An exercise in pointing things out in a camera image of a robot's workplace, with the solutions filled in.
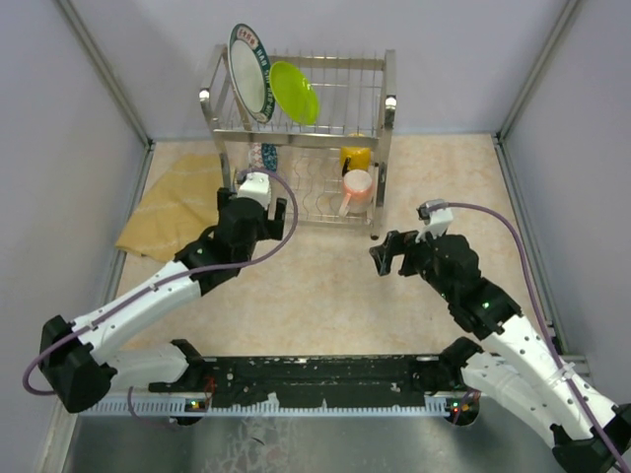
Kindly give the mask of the yellow glass mug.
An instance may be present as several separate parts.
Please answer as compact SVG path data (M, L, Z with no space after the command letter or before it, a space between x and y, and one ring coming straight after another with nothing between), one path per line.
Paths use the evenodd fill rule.
M343 146L340 148L339 162L341 173L351 170L368 171L371 163L371 149L367 147Z

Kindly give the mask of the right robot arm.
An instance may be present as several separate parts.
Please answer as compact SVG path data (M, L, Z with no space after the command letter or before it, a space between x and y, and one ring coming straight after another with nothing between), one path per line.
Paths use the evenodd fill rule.
M533 328L521 307L481 275L464 236L392 231L370 250L379 275L419 276L466 333L440 355L442 382L494 399L533 429L567 472L607 472L630 447L630 407L590 386Z

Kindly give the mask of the blue patterned bowl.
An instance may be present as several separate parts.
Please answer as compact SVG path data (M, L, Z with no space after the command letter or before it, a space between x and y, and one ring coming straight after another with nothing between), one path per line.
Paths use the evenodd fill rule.
M269 143L252 143L247 154L247 166L251 169L278 169L277 148Z

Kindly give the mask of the lime green plate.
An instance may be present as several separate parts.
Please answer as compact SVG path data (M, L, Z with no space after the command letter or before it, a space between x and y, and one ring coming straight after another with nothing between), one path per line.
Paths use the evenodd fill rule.
M270 87L285 114L300 125L315 125L319 100L307 76L287 61L277 61L270 69Z

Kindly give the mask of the white plate green rim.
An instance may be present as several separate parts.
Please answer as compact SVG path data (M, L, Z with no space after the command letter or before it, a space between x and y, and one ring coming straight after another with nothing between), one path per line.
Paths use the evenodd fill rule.
M228 43L228 64L237 96L258 123L266 124L275 110L270 85L271 61L257 33L247 24L236 24Z

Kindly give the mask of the yellow cloth with white zigzags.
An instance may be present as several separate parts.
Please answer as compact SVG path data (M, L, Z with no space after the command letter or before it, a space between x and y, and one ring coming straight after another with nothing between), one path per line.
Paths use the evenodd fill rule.
M183 155L144 194L115 247L159 262L172 260L217 224L217 191L222 186L218 155Z

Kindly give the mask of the pink and white mug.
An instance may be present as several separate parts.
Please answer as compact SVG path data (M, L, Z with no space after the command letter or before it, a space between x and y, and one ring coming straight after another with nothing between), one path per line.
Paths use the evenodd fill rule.
M338 210L340 217L366 211L373 196L374 183L371 175L362 169L346 172L342 179L342 201Z

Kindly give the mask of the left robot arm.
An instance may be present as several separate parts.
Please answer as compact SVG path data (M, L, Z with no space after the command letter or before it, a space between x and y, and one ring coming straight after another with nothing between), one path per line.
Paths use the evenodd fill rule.
M175 253L140 286L71 321L56 315L42 327L36 363L52 392L71 414L98 404L113 389L175 383L198 388L205 368L174 343L156 350L121 352L134 335L161 317L201 298L254 262L258 242L286 242L286 199L268 209L267 198L221 188L219 220Z

